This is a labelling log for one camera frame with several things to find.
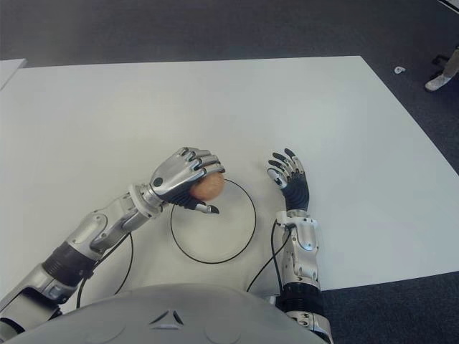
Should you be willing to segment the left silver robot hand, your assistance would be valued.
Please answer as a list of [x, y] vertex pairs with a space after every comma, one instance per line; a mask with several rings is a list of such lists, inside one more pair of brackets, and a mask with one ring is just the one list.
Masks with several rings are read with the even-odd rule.
[[167, 204], [204, 214], [218, 214], [216, 206], [192, 196], [191, 188], [207, 176], [223, 172], [223, 165], [210, 151], [183, 147], [153, 172], [150, 186], [154, 194]]

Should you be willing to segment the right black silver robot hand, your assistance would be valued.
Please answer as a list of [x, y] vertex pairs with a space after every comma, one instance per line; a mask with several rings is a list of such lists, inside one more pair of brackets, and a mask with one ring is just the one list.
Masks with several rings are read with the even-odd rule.
[[298, 156], [290, 149], [273, 153], [267, 174], [277, 185], [285, 200], [287, 211], [308, 211], [310, 194], [306, 172]]

